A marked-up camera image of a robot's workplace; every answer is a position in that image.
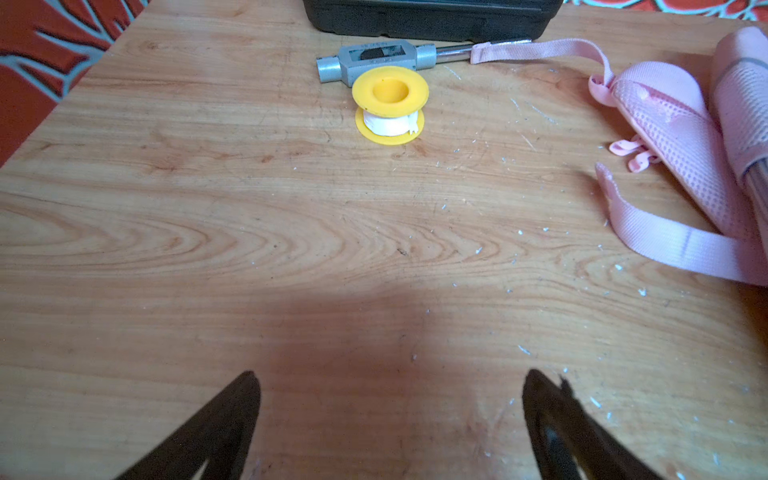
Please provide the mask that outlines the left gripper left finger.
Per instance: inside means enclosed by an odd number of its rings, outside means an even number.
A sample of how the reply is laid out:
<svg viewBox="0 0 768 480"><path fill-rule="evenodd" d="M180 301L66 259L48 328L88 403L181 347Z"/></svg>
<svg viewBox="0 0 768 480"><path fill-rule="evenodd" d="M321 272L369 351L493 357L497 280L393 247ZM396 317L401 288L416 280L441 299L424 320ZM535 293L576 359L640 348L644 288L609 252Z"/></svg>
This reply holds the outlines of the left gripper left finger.
<svg viewBox="0 0 768 480"><path fill-rule="evenodd" d="M245 371L120 479L238 479L253 438L261 387Z"/></svg>

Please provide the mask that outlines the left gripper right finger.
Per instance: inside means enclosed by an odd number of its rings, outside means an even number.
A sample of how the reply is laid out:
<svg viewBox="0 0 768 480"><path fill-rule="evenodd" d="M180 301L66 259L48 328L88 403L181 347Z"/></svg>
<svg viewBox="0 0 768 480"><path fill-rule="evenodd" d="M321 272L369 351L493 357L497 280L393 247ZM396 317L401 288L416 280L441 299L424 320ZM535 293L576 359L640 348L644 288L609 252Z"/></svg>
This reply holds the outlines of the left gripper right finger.
<svg viewBox="0 0 768 480"><path fill-rule="evenodd" d="M555 384L542 371L530 370L522 406L543 479L659 477L584 410L566 379Z"/></svg>

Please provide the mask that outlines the pink student backpack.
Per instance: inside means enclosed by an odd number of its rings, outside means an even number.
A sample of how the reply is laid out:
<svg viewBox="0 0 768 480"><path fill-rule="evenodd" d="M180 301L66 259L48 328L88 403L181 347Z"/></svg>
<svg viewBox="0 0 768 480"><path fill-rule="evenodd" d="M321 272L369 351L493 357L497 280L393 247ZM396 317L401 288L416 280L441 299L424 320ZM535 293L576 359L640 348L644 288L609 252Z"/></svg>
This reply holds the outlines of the pink student backpack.
<svg viewBox="0 0 768 480"><path fill-rule="evenodd" d="M767 38L756 27L724 37L713 58L713 85L704 95L682 68L641 62L620 74L593 42L481 43L474 64L578 56L603 66L588 81L591 96L615 108L634 130L611 152L634 173L667 167L713 223L704 231L636 208L612 173L596 166L609 220L631 250L660 263L717 278L767 282Z"/></svg>

